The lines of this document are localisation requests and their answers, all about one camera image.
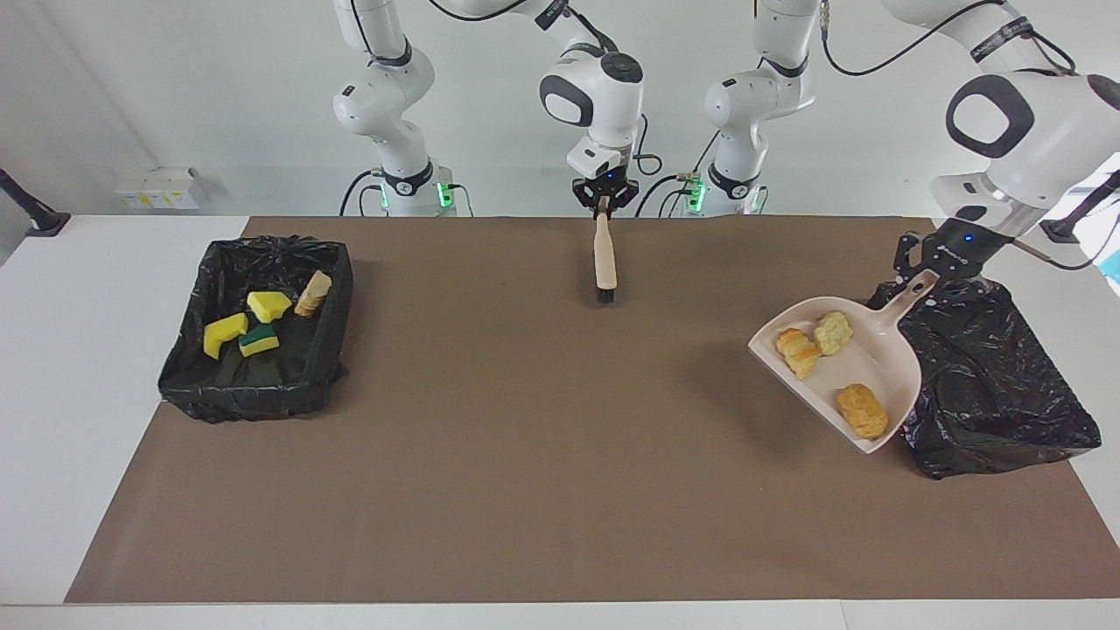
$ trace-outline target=dustpan handle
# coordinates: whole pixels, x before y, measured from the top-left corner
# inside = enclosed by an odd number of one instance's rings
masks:
[[[941,276],[936,271],[926,269],[914,276],[914,279],[906,285],[906,289],[903,293],[896,295],[890,302],[884,306],[876,317],[879,321],[880,327],[895,327],[898,322],[914,308],[914,305],[922,300],[926,295],[933,290],[933,286],[937,284]]]

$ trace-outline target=piece of food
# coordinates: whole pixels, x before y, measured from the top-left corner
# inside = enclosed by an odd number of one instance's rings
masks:
[[[283,317],[283,314],[291,307],[291,299],[280,291],[253,291],[245,298],[245,304],[256,315],[256,321],[262,324],[271,324],[274,319]]]
[[[302,295],[299,296],[299,303],[296,304],[296,315],[300,317],[315,315],[315,312],[330,291],[332,284],[334,282],[330,280],[330,276],[327,276],[323,271],[316,271],[311,276],[311,280],[307,282],[307,288],[304,289]]]
[[[785,364],[800,380],[805,380],[821,355],[821,351],[797,328],[786,328],[777,335],[777,351],[785,356]]]
[[[813,341],[816,342],[821,354],[825,356],[832,356],[840,352],[851,335],[851,325],[848,324],[848,318],[843,316],[843,313],[839,311],[833,311],[821,317],[816,323],[816,328],[813,330]]]
[[[249,317],[244,313],[231,315],[213,324],[206,324],[203,330],[203,352],[217,361],[222,354],[222,344],[237,339],[249,330]]]
[[[887,430],[887,413],[866,385],[856,383],[841,389],[837,402],[856,435],[875,439]]]
[[[252,356],[265,350],[280,348],[280,340],[277,339],[277,333],[272,330],[272,326],[262,324],[242,335],[237,340],[237,345],[241,346],[242,356]]]

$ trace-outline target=brown table surface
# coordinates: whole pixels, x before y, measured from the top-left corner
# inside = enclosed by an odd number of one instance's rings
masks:
[[[864,299],[924,220],[253,219],[348,244],[329,409],[211,426],[162,406],[68,602],[1120,596],[1067,463],[942,482],[866,456],[746,350]]]

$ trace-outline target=black plastic bag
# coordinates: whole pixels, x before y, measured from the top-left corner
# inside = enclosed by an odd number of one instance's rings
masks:
[[[880,285],[870,306],[895,288]],[[1002,285],[948,282],[936,305],[911,312],[898,328],[922,364],[922,391],[903,425],[922,473],[1002,473],[1101,445],[1096,423]]]
[[[316,270],[333,285],[310,318],[292,309],[272,322],[280,348],[243,358],[236,341],[214,361],[203,353],[206,324],[248,313],[251,291],[282,291],[295,304]],[[207,423],[279,419],[327,406],[346,370],[339,361],[353,294],[346,245],[309,238],[259,237],[211,243],[198,266],[179,337],[159,377],[164,398]]]

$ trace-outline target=black pole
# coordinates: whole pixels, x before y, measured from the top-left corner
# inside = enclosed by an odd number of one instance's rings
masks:
[[[55,212],[47,204],[35,198],[30,193],[20,187],[8,172],[0,168],[0,188],[8,193],[24,212],[31,217],[34,228],[27,231],[28,237],[54,237],[62,231],[63,225],[69,221],[69,213]]]
[[[1096,187],[1095,191],[1089,194],[1084,201],[1077,205],[1077,210],[1070,213],[1070,216],[1065,219],[1060,219],[1057,221],[1043,221],[1043,231],[1055,243],[1075,243],[1077,238],[1073,235],[1073,228],[1079,221],[1089,216],[1089,213],[1093,211],[1094,207],[1101,205],[1101,202],[1109,198],[1112,193],[1120,188],[1120,170],[1117,170],[1108,178],[1103,184]]]

